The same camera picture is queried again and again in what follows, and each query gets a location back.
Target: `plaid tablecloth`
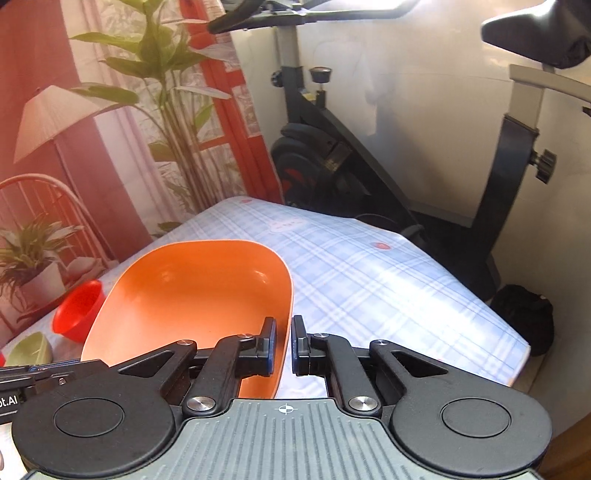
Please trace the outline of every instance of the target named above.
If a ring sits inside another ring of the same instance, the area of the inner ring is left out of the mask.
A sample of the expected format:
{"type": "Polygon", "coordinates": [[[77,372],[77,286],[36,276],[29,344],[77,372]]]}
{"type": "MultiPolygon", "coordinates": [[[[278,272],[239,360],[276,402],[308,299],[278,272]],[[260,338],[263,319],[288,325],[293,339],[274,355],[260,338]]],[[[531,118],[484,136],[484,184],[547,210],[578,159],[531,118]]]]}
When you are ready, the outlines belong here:
{"type": "MultiPolygon", "coordinates": [[[[105,274],[108,293],[139,257],[165,244],[195,239],[247,239],[280,255],[294,280],[294,314],[309,332],[347,337],[367,347],[385,338],[503,384],[511,384],[528,344],[443,267],[395,233],[353,219],[334,218],[247,197],[200,213],[105,274]]],[[[54,360],[82,351],[51,331],[49,314],[7,344],[42,331],[54,360]]],[[[318,378],[297,378],[286,359],[278,397],[326,395],[318,378]]]]}

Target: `potted plant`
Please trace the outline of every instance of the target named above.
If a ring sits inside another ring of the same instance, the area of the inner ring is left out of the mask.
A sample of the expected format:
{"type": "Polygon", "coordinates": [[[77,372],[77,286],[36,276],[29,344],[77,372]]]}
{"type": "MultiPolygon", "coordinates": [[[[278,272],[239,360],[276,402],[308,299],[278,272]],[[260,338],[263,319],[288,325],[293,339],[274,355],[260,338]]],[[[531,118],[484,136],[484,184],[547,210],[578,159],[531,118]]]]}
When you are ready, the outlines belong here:
{"type": "Polygon", "coordinates": [[[59,253],[72,246],[68,237],[83,227],[62,226],[35,218],[17,231],[0,229],[0,295],[8,292],[12,301],[18,288],[27,304],[43,307],[66,292],[61,279],[59,253]]]}

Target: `white wall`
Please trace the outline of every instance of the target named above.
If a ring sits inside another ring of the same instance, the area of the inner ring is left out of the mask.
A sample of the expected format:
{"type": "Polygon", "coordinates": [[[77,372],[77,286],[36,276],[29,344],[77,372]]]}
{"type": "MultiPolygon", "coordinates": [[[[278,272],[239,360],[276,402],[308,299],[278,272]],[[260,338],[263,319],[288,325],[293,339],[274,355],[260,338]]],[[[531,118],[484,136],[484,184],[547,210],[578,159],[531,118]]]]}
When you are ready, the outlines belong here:
{"type": "MultiPolygon", "coordinates": [[[[300,28],[301,56],[334,69],[329,108],[411,200],[473,216],[508,106],[507,66],[535,66],[481,42],[479,27],[537,3],[422,0],[396,21],[310,24],[300,28]]],[[[270,145],[285,122],[281,90],[269,83],[278,68],[272,32],[235,41],[270,145]]],[[[591,83],[591,60],[562,74],[591,83]]],[[[558,167],[547,186],[530,169],[495,248],[505,282],[555,305],[556,344],[532,393],[557,432],[591,411],[591,118],[581,106],[546,94],[537,150],[558,154],[558,167]]]]}

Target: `exercise bike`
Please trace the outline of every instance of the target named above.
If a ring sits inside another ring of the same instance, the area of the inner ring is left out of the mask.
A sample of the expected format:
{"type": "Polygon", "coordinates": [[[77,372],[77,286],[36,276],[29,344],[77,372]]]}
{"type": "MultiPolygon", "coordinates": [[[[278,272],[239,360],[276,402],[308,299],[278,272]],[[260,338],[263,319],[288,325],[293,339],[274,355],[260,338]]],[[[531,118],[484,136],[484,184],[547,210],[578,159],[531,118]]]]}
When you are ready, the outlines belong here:
{"type": "Polygon", "coordinates": [[[288,124],[271,155],[286,203],[330,215],[378,218],[377,226],[406,236],[480,298],[491,298],[500,283],[491,251],[527,167],[534,165],[536,177],[544,183],[556,167],[555,154],[534,150],[544,90],[591,101],[591,87],[554,73],[554,69],[580,64],[591,54],[591,5],[584,0],[547,0],[483,24],[484,42],[539,61],[543,69],[509,66],[514,82],[509,110],[476,216],[466,228],[408,208],[407,198],[381,163],[326,108],[324,85],[330,81],[330,68],[310,69],[312,81],[319,85],[315,94],[304,88],[299,25],[393,20],[410,13],[419,0],[406,0],[389,10],[313,10],[326,1],[252,0],[209,25],[212,33],[277,27],[281,70],[272,75],[272,83],[284,89],[288,124]]]}

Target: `black circular disc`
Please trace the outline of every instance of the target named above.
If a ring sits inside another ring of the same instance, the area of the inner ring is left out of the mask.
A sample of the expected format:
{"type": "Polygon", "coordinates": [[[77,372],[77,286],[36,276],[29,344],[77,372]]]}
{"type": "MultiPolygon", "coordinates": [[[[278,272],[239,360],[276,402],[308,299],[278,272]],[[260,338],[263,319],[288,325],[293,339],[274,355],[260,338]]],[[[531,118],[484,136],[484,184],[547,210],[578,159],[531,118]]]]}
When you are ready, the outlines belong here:
{"type": "Polygon", "coordinates": [[[61,406],[53,422],[72,437],[98,437],[115,430],[125,414],[117,403],[104,398],[81,398],[61,406]]]}
{"type": "Polygon", "coordinates": [[[175,432],[150,379],[111,371],[24,403],[12,438],[29,469],[59,478],[106,478],[149,462],[175,432]]]}
{"type": "Polygon", "coordinates": [[[461,398],[448,403],[441,412],[450,430],[470,438],[499,435],[511,423],[511,416],[499,404],[482,398],[461,398]]]}
{"type": "Polygon", "coordinates": [[[390,428],[419,462],[453,476],[499,478],[542,458],[552,429],[532,398],[464,372],[413,380],[390,428]]]}

